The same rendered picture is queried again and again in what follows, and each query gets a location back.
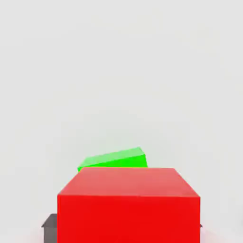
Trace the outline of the small green cube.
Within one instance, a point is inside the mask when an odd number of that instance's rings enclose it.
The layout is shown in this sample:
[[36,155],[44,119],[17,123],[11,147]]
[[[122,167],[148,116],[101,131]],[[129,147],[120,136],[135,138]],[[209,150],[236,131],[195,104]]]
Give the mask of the small green cube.
[[144,151],[136,147],[87,157],[77,167],[77,171],[85,167],[147,168],[148,164]]

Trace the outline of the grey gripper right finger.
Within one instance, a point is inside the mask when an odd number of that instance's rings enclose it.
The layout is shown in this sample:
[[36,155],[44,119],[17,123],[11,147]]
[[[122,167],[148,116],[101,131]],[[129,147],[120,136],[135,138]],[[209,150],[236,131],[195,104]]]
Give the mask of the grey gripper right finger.
[[202,224],[200,225],[200,243],[214,243],[214,234],[205,228]]

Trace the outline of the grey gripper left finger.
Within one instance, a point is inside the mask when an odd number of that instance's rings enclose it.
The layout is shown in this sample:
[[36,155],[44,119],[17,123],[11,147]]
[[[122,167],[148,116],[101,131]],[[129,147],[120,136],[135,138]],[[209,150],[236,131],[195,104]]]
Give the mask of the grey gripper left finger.
[[28,243],[57,243],[57,214],[50,214],[40,225],[29,230]]

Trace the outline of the small red cube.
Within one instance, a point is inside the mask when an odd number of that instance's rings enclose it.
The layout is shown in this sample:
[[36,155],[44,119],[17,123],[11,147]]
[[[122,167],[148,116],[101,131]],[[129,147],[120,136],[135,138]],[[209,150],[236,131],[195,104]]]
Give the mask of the small red cube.
[[57,243],[200,243],[200,196],[173,168],[83,168],[57,196]]

